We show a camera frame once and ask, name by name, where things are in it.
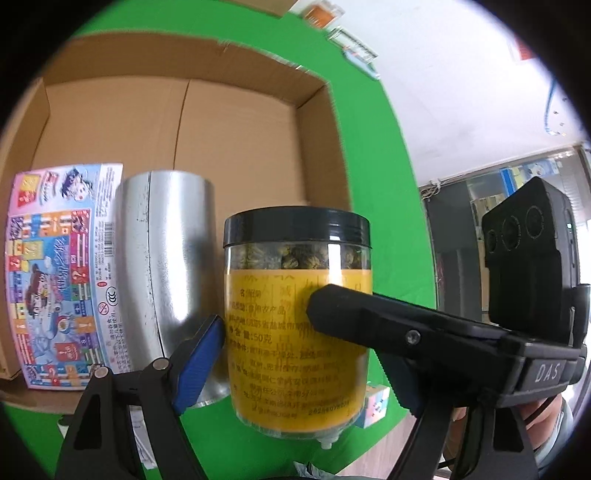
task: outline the camera lens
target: camera lens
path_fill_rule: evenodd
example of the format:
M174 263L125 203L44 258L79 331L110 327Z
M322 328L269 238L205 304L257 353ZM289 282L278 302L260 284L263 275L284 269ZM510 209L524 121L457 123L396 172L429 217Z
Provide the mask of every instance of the camera lens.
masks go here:
M525 215L525 230L532 238L538 238L544 229L544 216L542 211L534 206L531 206Z
M494 253L496 250L496 233L494 230L489 230L486 234L486 247L489 253Z
M521 228L519 227L517 218L511 216L503 222L501 235L507 250L513 250L519 245Z

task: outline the white wall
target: white wall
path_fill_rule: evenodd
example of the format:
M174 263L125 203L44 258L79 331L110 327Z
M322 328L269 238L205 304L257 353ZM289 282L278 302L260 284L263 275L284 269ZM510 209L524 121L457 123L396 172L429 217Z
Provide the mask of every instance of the white wall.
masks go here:
M310 0L300 0L300 12ZM517 62L510 31L465 0L336 0L338 24L379 57L376 69L400 122L417 184L572 145L580 122L537 60Z

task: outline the barcode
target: barcode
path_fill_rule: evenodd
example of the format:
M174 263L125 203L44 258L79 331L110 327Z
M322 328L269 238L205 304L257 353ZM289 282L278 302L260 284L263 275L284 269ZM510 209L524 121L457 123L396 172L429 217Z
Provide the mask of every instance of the barcode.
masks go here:
M113 222L105 222L105 256L113 256Z

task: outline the black mount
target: black mount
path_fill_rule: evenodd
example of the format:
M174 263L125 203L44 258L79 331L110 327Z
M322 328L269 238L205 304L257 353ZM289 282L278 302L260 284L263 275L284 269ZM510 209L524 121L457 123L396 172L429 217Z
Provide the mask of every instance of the black mount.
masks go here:
M336 285L313 293L307 314L315 330L376 350L398 401L418 419L389 480L430 480L453 409L464 406L466 430L452 480L524 480L538 478L538 470L514 406L556 395L580 379L589 291L589 285L573 289L569 346ZM183 375L196 363L208 329L221 322L209 317L170 359L141 372L97 369L66 435L56 479L77 480L85 471L88 480L144 480L129 415L129 406L141 406L162 479L207 480L176 405L183 397L187 403L183 389L199 394L204 377L195 385Z

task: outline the camera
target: camera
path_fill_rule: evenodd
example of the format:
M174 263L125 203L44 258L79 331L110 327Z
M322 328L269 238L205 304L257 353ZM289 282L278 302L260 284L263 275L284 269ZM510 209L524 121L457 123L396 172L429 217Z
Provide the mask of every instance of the camera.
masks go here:
M568 197L534 177L482 218L489 317L532 338L577 347L579 259Z

